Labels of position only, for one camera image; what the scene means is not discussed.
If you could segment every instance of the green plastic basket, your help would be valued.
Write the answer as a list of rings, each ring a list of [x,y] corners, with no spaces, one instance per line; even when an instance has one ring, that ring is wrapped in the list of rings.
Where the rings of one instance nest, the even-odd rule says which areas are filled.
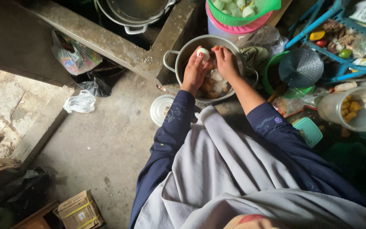
[[[215,0],[207,0],[207,1],[211,14],[217,19],[217,21],[228,26],[247,25],[255,21],[257,18],[262,17],[267,12],[281,8],[281,0],[254,0],[255,5],[254,16],[246,18],[235,18],[233,16],[226,15],[221,10],[217,9],[216,6],[214,6],[213,4]]]
[[[263,88],[265,89],[265,91],[269,95],[272,95],[275,92],[275,89],[273,89],[273,87],[269,84],[268,69],[272,65],[279,64],[281,62],[282,58],[285,57],[285,55],[288,52],[289,51],[284,51],[284,52],[281,52],[281,53],[278,53],[278,54],[274,55],[269,60],[268,64],[266,65],[265,75],[262,78],[262,85],[263,85]],[[280,97],[283,97],[285,99],[297,99],[297,98],[305,96],[307,93],[309,93],[309,91],[311,91],[313,89],[313,87],[314,86],[306,87],[306,88],[289,88],[286,91],[286,93],[284,95],[280,96]]]

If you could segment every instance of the navy blue long sleeve shirt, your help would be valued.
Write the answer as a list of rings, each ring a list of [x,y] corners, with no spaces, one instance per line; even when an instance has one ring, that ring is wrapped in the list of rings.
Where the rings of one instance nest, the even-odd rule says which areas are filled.
[[[141,170],[132,206],[129,228],[133,228],[141,208],[150,194],[172,170],[173,160],[190,130],[194,97],[179,91],[163,125],[156,131],[150,157]],[[254,131],[265,141],[275,145],[269,152],[290,171],[302,190],[341,197],[366,207],[366,199],[347,180],[331,169],[307,146],[300,133],[270,104],[263,103],[247,114]]]

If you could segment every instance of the metal strainer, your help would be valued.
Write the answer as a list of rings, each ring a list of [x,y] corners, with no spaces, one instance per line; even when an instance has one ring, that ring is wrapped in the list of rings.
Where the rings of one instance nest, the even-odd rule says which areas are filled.
[[[323,70],[323,60],[311,49],[294,49],[288,52],[279,64],[279,76],[291,88],[314,85],[320,79]]]

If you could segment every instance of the red tomato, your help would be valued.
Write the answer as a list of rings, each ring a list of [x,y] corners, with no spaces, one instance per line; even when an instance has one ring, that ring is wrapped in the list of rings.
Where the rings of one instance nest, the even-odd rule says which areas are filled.
[[[320,48],[324,48],[324,46],[326,46],[326,44],[327,44],[327,40],[325,40],[325,39],[321,39],[321,40],[318,40],[318,41],[316,41],[316,43],[315,43],[318,47],[320,47]]]

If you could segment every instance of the green lime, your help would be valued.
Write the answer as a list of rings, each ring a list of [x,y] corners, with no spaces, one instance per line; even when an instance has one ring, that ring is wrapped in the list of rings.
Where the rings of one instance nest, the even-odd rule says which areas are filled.
[[[343,49],[340,51],[340,53],[338,53],[338,57],[342,58],[342,59],[347,59],[348,57],[351,56],[353,52],[349,49]]]

